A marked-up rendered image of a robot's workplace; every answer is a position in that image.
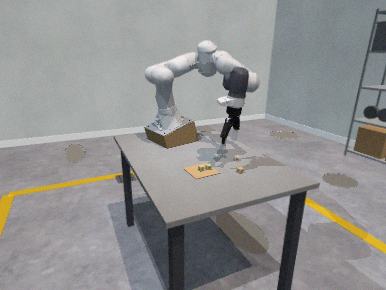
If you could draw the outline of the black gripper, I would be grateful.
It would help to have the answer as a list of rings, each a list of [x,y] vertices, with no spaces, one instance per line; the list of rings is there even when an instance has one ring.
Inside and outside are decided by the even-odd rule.
[[[241,108],[231,108],[227,106],[226,113],[229,115],[228,118],[225,119],[225,123],[221,132],[220,137],[221,138],[221,144],[220,149],[225,150],[226,148],[226,142],[227,142],[227,136],[229,134],[229,131],[231,127],[233,126],[233,132],[231,140],[236,141],[237,139],[237,133],[240,129],[240,115],[241,115],[242,107]]]

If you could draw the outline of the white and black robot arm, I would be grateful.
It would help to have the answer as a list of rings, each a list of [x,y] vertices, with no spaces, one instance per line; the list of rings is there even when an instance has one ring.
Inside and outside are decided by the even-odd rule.
[[[186,53],[145,70],[145,78],[156,86],[158,113],[154,124],[160,131],[175,129],[184,121],[174,102],[172,83],[174,78],[193,69],[199,69],[198,72],[205,77],[211,77],[217,71],[224,75],[223,87],[229,90],[229,93],[217,99],[221,106],[241,108],[246,103],[246,92],[253,93],[257,90],[260,83],[258,75],[229,53],[218,51],[216,48],[211,41],[203,41],[198,44],[198,54]]]

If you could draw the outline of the tan square mat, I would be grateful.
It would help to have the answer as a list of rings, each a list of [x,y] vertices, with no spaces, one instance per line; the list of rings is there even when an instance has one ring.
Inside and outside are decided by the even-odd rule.
[[[220,174],[220,172],[218,172],[217,170],[215,170],[214,168],[212,168],[212,170],[204,170],[204,171],[199,171],[198,170],[198,165],[195,165],[195,166],[190,166],[190,167],[186,167],[186,168],[183,168],[185,171],[187,171],[191,176],[193,176],[195,179],[200,179],[200,178],[204,178],[204,177],[208,177],[208,176],[212,176],[212,175],[216,175],[216,174]]]

